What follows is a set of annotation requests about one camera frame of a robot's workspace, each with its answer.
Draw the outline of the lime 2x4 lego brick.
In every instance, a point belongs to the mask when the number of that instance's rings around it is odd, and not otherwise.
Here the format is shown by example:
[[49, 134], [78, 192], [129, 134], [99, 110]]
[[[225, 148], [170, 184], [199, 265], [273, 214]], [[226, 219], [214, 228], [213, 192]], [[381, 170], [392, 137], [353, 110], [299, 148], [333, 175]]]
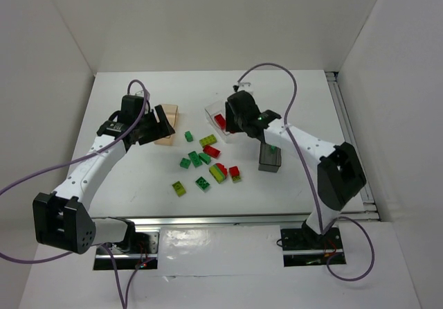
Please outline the lime 2x4 lego brick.
[[214, 134], [205, 136], [204, 138], [199, 140], [199, 143], [200, 143], [202, 148], [204, 148], [207, 145], [212, 145], [212, 144], [214, 144], [216, 142], [217, 142], [217, 139], [216, 139]]

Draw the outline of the dark green 2x2 lego brick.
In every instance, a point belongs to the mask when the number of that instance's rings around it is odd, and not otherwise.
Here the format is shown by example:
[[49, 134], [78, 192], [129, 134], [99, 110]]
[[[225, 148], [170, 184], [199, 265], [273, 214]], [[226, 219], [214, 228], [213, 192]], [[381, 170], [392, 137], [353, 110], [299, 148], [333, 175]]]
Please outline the dark green 2x2 lego brick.
[[185, 169], [189, 169], [191, 164], [191, 160], [187, 159], [187, 158], [182, 158], [179, 165], [181, 168], [185, 168]]

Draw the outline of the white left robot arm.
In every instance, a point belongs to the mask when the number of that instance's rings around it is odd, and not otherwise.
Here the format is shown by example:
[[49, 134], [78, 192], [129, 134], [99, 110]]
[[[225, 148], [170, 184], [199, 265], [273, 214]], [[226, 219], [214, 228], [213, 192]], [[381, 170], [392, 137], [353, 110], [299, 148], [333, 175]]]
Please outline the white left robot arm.
[[135, 224], [117, 217], [93, 219], [89, 208], [107, 175], [132, 145], [174, 133], [162, 105], [151, 108], [141, 96], [123, 96], [120, 110], [99, 127], [86, 158], [51, 193], [39, 193], [33, 200], [37, 242], [77, 254], [105, 243], [131, 251], [143, 239]]

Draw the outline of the dark green 2x4 lego brick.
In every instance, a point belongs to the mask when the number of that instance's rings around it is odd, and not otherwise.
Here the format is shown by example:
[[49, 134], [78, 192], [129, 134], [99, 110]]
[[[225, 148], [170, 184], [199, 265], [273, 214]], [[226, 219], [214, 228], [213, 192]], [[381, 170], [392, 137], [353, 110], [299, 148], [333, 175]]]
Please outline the dark green 2x4 lego brick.
[[199, 158], [199, 155], [195, 151], [190, 152], [188, 156], [194, 167], [199, 167], [203, 164]]

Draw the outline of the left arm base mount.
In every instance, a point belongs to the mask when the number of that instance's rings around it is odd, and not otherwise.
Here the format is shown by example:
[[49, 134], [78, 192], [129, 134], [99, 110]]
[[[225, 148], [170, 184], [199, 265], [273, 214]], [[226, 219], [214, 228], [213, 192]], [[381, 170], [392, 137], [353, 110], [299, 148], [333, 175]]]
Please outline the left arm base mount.
[[102, 238], [93, 241], [96, 246], [94, 254], [94, 271], [111, 271], [114, 266], [111, 261], [111, 255], [101, 246], [105, 244], [106, 248], [113, 254], [116, 268], [118, 271], [156, 270], [158, 267], [160, 229], [158, 228], [136, 228], [135, 237], [131, 240], [129, 246], [122, 243], [105, 242]]

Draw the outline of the red 2x4 lego brick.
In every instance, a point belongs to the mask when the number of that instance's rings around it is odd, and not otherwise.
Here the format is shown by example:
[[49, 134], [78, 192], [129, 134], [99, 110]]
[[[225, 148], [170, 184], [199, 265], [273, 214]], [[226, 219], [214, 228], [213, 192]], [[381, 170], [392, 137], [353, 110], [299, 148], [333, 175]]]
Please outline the red 2x4 lego brick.
[[214, 120], [217, 124], [217, 126], [221, 129], [221, 130], [225, 130], [226, 129], [226, 120], [223, 117], [222, 114], [217, 114], [214, 116]]

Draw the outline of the lime printed lego brick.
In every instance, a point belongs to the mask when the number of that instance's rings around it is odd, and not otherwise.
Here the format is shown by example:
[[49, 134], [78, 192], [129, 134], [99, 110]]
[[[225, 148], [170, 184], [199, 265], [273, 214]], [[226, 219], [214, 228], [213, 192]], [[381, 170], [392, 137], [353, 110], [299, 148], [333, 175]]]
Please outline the lime printed lego brick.
[[184, 188], [183, 184], [180, 181], [173, 183], [172, 187], [178, 197], [181, 197], [182, 195], [186, 194], [186, 189]]

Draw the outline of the clear plastic container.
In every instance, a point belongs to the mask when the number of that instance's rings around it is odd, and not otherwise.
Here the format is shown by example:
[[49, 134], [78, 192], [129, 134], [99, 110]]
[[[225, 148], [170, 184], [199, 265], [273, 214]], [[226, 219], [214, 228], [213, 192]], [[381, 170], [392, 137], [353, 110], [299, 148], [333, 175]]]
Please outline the clear plastic container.
[[226, 130], [225, 102], [218, 100], [204, 108], [206, 119], [224, 143], [239, 143], [240, 134]]

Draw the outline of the grey translucent plastic container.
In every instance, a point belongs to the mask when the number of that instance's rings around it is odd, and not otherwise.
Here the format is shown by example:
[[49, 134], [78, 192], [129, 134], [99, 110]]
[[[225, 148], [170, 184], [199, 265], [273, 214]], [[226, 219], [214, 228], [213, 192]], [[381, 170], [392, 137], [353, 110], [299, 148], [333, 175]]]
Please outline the grey translucent plastic container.
[[277, 173], [282, 165], [281, 149], [277, 147], [275, 153], [271, 153], [269, 144], [260, 144], [258, 170], [268, 173]]

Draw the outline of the red and lime stacked lego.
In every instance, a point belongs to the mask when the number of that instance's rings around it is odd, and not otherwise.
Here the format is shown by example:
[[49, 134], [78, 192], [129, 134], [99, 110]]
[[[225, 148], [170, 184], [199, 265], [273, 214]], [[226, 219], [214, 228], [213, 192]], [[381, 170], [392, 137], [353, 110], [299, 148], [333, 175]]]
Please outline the red and lime stacked lego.
[[228, 171], [233, 182], [238, 182], [242, 179], [237, 166], [230, 167]]

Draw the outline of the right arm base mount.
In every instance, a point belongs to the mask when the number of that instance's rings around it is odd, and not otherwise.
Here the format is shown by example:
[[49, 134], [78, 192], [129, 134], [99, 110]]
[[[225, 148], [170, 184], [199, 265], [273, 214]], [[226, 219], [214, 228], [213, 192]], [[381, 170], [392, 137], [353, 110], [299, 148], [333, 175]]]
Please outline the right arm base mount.
[[318, 242], [309, 242], [301, 228], [281, 229], [276, 245], [282, 249], [284, 267], [307, 267], [345, 265], [345, 253], [341, 233], [337, 227], [331, 228]]

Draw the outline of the small green 1x2 lego brick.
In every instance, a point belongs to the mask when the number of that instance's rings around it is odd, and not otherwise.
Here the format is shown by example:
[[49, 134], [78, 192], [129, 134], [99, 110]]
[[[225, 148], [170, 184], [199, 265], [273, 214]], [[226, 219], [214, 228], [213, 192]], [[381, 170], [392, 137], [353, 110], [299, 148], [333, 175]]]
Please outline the small green 1x2 lego brick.
[[187, 142], [192, 142], [194, 140], [190, 131], [185, 132], [184, 136]]

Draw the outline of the aluminium side rail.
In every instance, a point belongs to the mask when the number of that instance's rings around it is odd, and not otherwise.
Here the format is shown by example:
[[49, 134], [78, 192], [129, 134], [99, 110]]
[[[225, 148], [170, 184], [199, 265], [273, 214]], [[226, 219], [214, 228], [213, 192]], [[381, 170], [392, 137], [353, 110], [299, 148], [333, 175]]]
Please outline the aluminium side rail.
[[[336, 113], [338, 116], [338, 121], [341, 125], [341, 129], [343, 132], [343, 136], [345, 141], [354, 146], [356, 150], [356, 154], [361, 160], [361, 154], [359, 152], [356, 138], [354, 135], [354, 131], [352, 129], [352, 124], [350, 121], [350, 117], [345, 106], [345, 101], [343, 99], [343, 95], [341, 93], [339, 84], [338, 84], [338, 73], [335, 71], [326, 71], [325, 77], [329, 86], [330, 93], [332, 95], [333, 103], [336, 109]], [[367, 182], [366, 185], [361, 189], [360, 195], [363, 203], [364, 213], [367, 215], [366, 217], [358, 217], [358, 220], [367, 220], [367, 221], [380, 221], [380, 215], [378, 212], [378, 208], [376, 202], [374, 200], [374, 196], [372, 194], [372, 189], [370, 187], [370, 182], [368, 177], [366, 176]]]

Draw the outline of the tan translucent plastic container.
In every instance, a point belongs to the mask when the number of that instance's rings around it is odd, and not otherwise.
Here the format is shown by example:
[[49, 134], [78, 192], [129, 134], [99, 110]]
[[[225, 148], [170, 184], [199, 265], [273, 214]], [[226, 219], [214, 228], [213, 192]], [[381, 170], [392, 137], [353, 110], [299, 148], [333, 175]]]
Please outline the tan translucent plastic container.
[[[177, 126], [178, 117], [179, 117], [178, 106], [171, 105], [171, 104], [161, 104], [161, 106], [163, 108], [163, 111], [165, 112], [168, 123], [175, 130], [176, 126]], [[154, 143], [156, 145], [172, 146], [174, 143], [174, 138], [175, 138], [175, 134], [167, 136], [167, 137], [163, 137], [162, 139], [158, 139]]]

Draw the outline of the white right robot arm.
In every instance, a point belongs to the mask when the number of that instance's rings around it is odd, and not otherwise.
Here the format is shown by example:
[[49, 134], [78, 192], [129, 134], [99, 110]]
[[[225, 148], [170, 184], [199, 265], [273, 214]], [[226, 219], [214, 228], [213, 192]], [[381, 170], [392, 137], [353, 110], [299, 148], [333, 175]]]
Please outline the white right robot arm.
[[314, 190], [314, 210], [305, 224], [317, 236], [324, 235], [347, 203], [367, 184], [353, 145], [340, 145], [312, 136], [287, 122], [287, 117], [261, 112], [254, 97], [238, 91], [225, 102], [226, 129], [243, 132], [299, 158]]

